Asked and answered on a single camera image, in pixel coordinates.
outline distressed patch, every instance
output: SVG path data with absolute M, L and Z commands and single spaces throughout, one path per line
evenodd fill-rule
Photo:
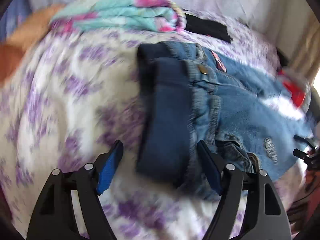
M 271 138 L 266 138 L 264 140 L 264 150 L 266 151 L 266 154 L 268 157 L 274 161 L 275 164 L 278 164 L 278 156 L 277 156 L 277 151 L 276 147 L 273 144 Z

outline bed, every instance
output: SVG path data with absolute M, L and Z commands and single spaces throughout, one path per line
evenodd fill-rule
M 100 202 L 118 239 L 202 239 L 218 202 L 186 196 L 135 172 L 144 112 L 139 101 L 136 48 L 159 41 L 196 42 L 274 76 L 276 48 L 263 35 L 220 14 L 195 12 L 228 26 L 233 42 L 182 32 L 105 28 L 85 33 L 50 32 L 24 57 L 0 93 L 0 181 L 12 222 L 25 237 L 37 197 L 50 172 L 77 170 L 107 152 L 116 139 L 124 157 Z M 288 118 L 303 113 L 285 98 L 265 104 Z M 288 209 L 303 182 L 296 163 L 275 182 Z M 241 228 L 242 197 L 234 229 Z M 79 232 L 88 237 L 76 192 Z

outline black cloth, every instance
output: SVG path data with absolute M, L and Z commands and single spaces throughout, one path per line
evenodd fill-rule
M 231 43 L 231 37 L 228 34 L 227 27 L 219 22 L 203 20 L 199 17 L 186 14 L 187 26 L 186 31 L 208 35 L 219 40 Z
M 138 48 L 146 121 L 137 171 L 178 187 L 189 162 L 191 89 L 185 64 L 169 58 L 170 52 L 163 44 L 153 46 L 142 44 Z

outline beige curtain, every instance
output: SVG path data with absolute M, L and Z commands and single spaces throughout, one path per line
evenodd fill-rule
M 312 13 L 289 67 L 312 85 L 320 68 L 320 23 Z

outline floral blanket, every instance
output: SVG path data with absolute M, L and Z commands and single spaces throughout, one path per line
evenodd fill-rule
M 186 17 L 171 0 L 77 0 L 59 11 L 51 23 L 61 32 L 102 27 L 180 32 L 186 27 Z
M 186 31 L 105 28 L 82 34 L 50 32 L 25 56 L 0 91 L 0 182 L 13 224 L 24 237 L 50 172 L 57 167 L 64 172 L 79 169 L 120 139 L 124 156 L 109 190 L 99 197 L 116 237 L 202 239 L 218 202 L 181 195 L 172 186 L 135 172 L 144 121 L 138 99 L 136 48 L 142 42 L 198 42 L 275 74 L 279 64 L 275 47 L 239 22 L 219 16 L 214 19 L 228 26 L 232 44 Z M 268 105 L 281 112 L 277 105 L 282 103 L 274 98 Z M 301 114 L 290 102 L 283 112 L 291 118 Z M 302 174 L 295 164 L 276 182 L 286 209 L 299 190 Z M 88 236 L 77 193 L 72 197 L 79 231 Z M 240 231 L 245 204 L 243 197 L 231 237 Z

